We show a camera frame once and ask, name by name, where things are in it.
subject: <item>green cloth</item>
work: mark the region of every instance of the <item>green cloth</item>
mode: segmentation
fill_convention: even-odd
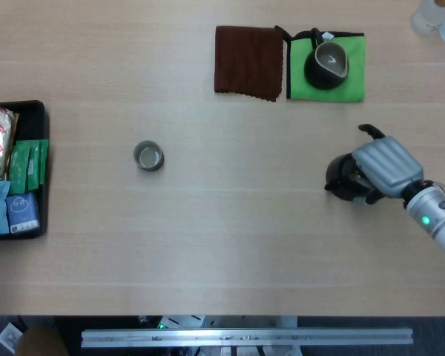
[[[349,74],[338,87],[321,90],[305,79],[305,60],[313,50],[311,39],[295,39],[290,47],[290,99],[307,99],[321,102],[360,102],[364,100],[364,62],[366,41],[364,36],[337,37],[333,42],[348,53]]]

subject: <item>brown towel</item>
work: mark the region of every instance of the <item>brown towel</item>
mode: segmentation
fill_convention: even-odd
[[[274,102],[282,91],[282,31],[275,28],[216,27],[214,91]]]

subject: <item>wooden table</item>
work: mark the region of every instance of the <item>wooden table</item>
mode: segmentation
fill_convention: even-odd
[[[445,253],[401,201],[323,190],[364,122],[445,183],[445,44],[416,6],[0,0],[0,102],[45,103],[53,161],[47,236],[0,243],[0,313],[445,315]],[[218,24],[365,32],[365,102],[216,95]]]

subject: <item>small cup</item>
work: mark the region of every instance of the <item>small cup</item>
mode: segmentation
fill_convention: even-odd
[[[313,51],[305,61],[305,77],[318,89],[333,89],[348,76],[349,60],[343,47],[335,42],[323,42],[320,31],[311,30]]]
[[[165,157],[162,149],[153,141],[142,141],[133,150],[135,163],[144,171],[153,172],[162,167]]]

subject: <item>white bottle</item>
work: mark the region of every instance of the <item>white bottle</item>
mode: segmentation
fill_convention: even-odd
[[[421,0],[417,10],[410,16],[414,31],[428,36],[438,31],[445,21],[445,0]]]

